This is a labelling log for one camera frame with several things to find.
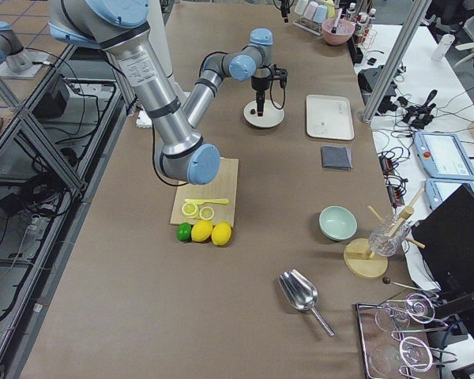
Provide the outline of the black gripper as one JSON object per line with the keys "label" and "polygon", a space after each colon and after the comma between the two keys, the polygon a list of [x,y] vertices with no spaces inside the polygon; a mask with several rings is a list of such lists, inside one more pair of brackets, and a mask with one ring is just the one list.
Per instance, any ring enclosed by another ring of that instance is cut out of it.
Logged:
{"label": "black gripper", "polygon": [[[289,22],[289,1],[280,0],[280,14],[284,22]],[[265,92],[279,81],[280,88],[285,90],[288,82],[288,71],[277,66],[266,66],[258,69],[251,77],[251,87],[256,92],[256,115],[262,117],[265,106]]]}

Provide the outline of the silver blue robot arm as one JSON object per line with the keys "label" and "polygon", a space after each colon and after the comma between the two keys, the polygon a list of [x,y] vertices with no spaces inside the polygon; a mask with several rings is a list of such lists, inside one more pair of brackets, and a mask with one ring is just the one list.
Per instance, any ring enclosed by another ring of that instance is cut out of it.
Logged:
{"label": "silver blue robot arm", "polygon": [[256,28],[239,52],[209,55],[192,92],[184,95],[162,66],[170,61],[161,8],[147,1],[51,1],[51,35],[64,43],[113,56],[163,142],[153,166],[165,176],[194,185],[211,182],[220,152],[197,125],[222,81],[251,80],[259,107],[265,81],[274,74],[273,33]]}

